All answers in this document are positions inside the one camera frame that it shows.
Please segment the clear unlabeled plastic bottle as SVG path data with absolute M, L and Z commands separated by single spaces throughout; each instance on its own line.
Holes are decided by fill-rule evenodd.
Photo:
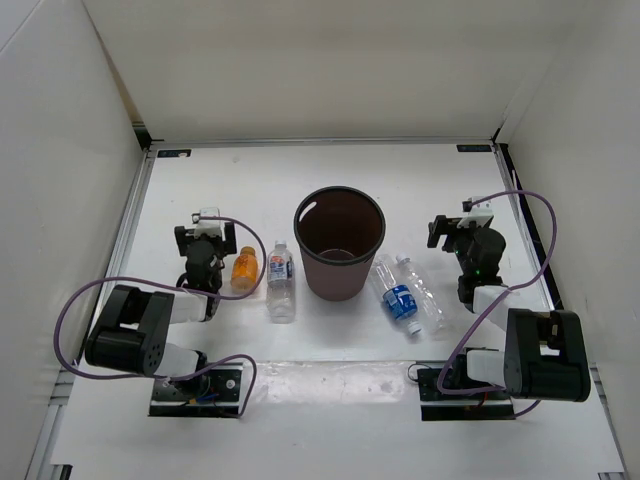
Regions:
M 439 333 L 446 326 L 446 318 L 436 299 L 428 274 L 404 253 L 397 254 L 395 259 L 399 273 L 412 290 L 419 309 L 422 311 L 423 324 L 427 331 L 430 334 Z

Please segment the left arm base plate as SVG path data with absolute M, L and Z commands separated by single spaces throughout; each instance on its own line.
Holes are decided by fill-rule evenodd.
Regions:
M 148 416 L 169 418 L 233 418 L 239 415 L 243 366 L 225 364 L 195 379 L 165 384 L 156 380 Z

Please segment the blue corner sticker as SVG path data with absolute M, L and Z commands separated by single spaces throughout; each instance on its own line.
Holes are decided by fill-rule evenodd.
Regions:
M 457 144 L 456 149 L 460 153 L 490 153 L 493 148 L 487 144 Z
M 171 149 L 171 150 L 158 150 L 157 158 L 188 158 L 191 156 L 191 149 Z

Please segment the left blue corner sticker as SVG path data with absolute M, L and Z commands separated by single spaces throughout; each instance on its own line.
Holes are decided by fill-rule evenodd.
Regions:
M 157 158 L 188 158 L 191 156 L 191 149 L 171 149 L 171 150 L 158 150 Z

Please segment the clear bottle orange blue label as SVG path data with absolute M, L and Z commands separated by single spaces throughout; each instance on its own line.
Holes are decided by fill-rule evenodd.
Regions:
M 286 324 L 294 321 L 294 261 L 284 240 L 277 240 L 268 255 L 266 304 L 272 322 Z

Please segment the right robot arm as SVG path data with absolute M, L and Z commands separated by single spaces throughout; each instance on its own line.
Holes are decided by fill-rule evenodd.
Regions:
M 504 391 L 519 399 L 585 401 L 591 383 L 579 316 L 517 302 L 516 289 L 499 276 L 506 240 L 488 220 L 438 215 L 429 223 L 427 246 L 436 247 L 441 238 L 442 250 L 454 254 L 461 268 L 458 299 L 477 318 L 441 369 L 437 390 L 464 400 Z M 504 331 L 503 350 L 466 347 L 485 320 Z

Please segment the right blue corner sticker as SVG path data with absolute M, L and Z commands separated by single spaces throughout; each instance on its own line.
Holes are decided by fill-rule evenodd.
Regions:
M 493 148 L 487 144 L 457 144 L 456 149 L 460 153 L 490 153 Z

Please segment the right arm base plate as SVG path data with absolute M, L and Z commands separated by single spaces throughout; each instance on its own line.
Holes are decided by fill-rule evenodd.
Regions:
M 437 388 L 441 365 L 413 362 L 407 378 L 418 387 L 423 422 L 511 420 L 515 411 L 504 392 L 481 392 L 473 395 L 448 395 Z

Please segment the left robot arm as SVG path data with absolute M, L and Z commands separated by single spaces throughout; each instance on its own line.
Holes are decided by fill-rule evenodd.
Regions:
M 169 327 L 211 320 L 220 300 L 224 258 L 237 252 L 231 222 L 193 219 L 177 226 L 174 235 L 185 271 L 174 291 L 144 291 L 117 285 L 91 330 L 85 358 L 88 364 L 147 378 L 171 378 L 186 398 L 197 400 L 210 388 L 203 368 L 204 353 L 167 341 Z

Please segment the orange juice bottle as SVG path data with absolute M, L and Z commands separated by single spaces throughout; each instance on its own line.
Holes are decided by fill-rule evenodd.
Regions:
M 249 292 L 256 284 L 258 273 L 259 264 L 255 249 L 251 246 L 242 247 L 232 268 L 232 291 L 239 295 Z

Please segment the brown plastic bin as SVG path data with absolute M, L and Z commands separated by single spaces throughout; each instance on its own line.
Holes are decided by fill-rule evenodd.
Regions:
M 363 289 L 384 241 L 386 220 L 368 194 L 330 186 L 312 192 L 299 204 L 293 231 L 309 288 L 323 300 L 338 302 Z

